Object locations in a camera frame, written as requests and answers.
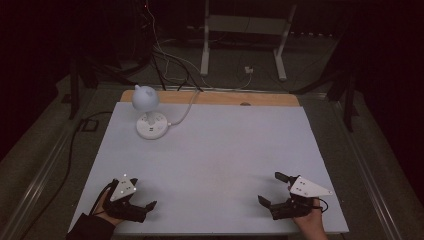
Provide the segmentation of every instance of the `black sleeve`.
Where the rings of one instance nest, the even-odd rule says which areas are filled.
[[[81,214],[66,240],[110,240],[115,225],[97,216]]]

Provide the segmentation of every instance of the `white tabletop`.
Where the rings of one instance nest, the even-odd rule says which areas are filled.
[[[157,110],[176,122],[186,108],[160,104]],[[131,103],[117,103],[70,229],[124,174],[139,180],[131,204],[157,205],[144,223],[126,221],[116,234],[289,234],[299,231],[292,220],[272,220],[257,200],[262,195],[274,204],[289,197],[275,172],[334,190],[302,107],[195,104],[157,140],[139,137],[140,115]],[[329,205],[325,230],[347,232],[337,192],[322,199]]]

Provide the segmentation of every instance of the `dark gray floor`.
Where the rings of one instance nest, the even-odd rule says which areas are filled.
[[[269,48],[266,51],[229,50],[218,47],[212,49],[210,74],[203,80],[190,64],[187,63],[187,66],[197,83],[206,90],[234,90],[245,86],[249,78],[243,73],[244,66],[253,66],[251,82],[244,90],[284,93],[316,80],[334,44],[335,41],[328,38],[290,38],[283,55],[289,77],[285,83],[277,80]],[[191,47],[174,42],[162,44],[166,52],[200,66],[201,48],[196,46],[198,44],[194,43]],[[182,78],[185,74],[170,64],[167,76]],[[159,85],[156,72],[150,66],[130,79],[140,84]],[[354,132],[349,133],[340,120],[342,114],[340,103],[328,102],[324,98],[323,93],[328,87],[329,85],[325,85],[299,96],[299,100],[310,120],[350,229],[349,233],[331,235],[330,239],[424,239],[423,207],[408,185],[361,94],[356,93],[355,108],[358,116],[353,117]],[[28,215],[22,216],[27,221],[23,226],[17,226],[18,233],[28,227],[65,175],[70,151],[70,137],[65,136],[72,132],[74,122],[67,119],[70,106],[60,101],[64,94],[69,93],[69,78],[60,81],[58,89],[60,90],[58,98],[0,163],[0,231],[5,229],[7,222],[16,213],[20,206],[19,201],[23,199],[28,185],[46,159],[57,159],[57,164],[53,166],[53,171],[48,176],[48,182],[43,186],[35,206],[28,209]],[[100,111],[112,111],[125,89],[128,87],[104,80],[97,90],[85,91],[80,114],[82,117],[87,117]],[[109,117],[109,114],[96,117],[100,121],[96,132],[77,133],[69,178],[58,197],[30,229],[25,239],[64,238]],[[211,237],[211,239],[218,238],[236,237]],[[237,238],[282,239],[280,236]],[[135,239],[135,237],[116,236],[114,239]],[[289,239],[303,238],[301,235],[292,235]]]

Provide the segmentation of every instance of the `dark background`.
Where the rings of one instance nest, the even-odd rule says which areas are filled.
[[[202,1],[151,2],[158,24],[170,36],[187,39],[190,32],[185,26],[203,24]],[[240,6],[245,2],[255,7],[243,10]],[[262,15],[260,2],[217,0],[211,1],[211,10],[225,13],[228,9],[223,5],[232,4],[233,14]],[[276,7],[266,13],[268,17],[286,11],[278,5],[281,1],[270,2]],[[115,22],[108,20],[105,12],[119,9],[113,4],[111,0],[1,0],[0,159],[57,96],[55,83],[69,73],[71,49],[83,48],[104,62],[116,61],[119,51],[125,51],[113,36],[120,35],[117,29],[131,31],[117,28],[126,26],[122,23],[128,21],[128,13],[117,10]],[[292,25],[295,34],[340,36],[346,30],[329,66],[355,66],[356,89],[364,94],[422,203],[423,10],[418,1],[310,1],[299,4]],[[124,20],[119,22],[117,16]]]

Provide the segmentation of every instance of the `white desk leg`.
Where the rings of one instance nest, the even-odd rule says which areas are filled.
[[[286,44],[287,37],[290,33],[290,27],[291,23],[293,21],[294,13],[296,12],[296,4],[293,4],[293,6],[290,9],[289,17],[286,20],[286,24],[284,26],[284,31],[281,36],[281,42],[280,46],[277,49],[274,49],[274,58],[275,58],[275,65],[277,66],[277,72],[278,72],[278,79],[281,81],[287,80],[286,70],[284,69],[283,59],[281,58],[281,54],[283,53],[284,45]]]
[[[209,0],[205,1],[205,31],[203,40],[202,63],[200,65],[200,75],[208,76],[209,71]]]

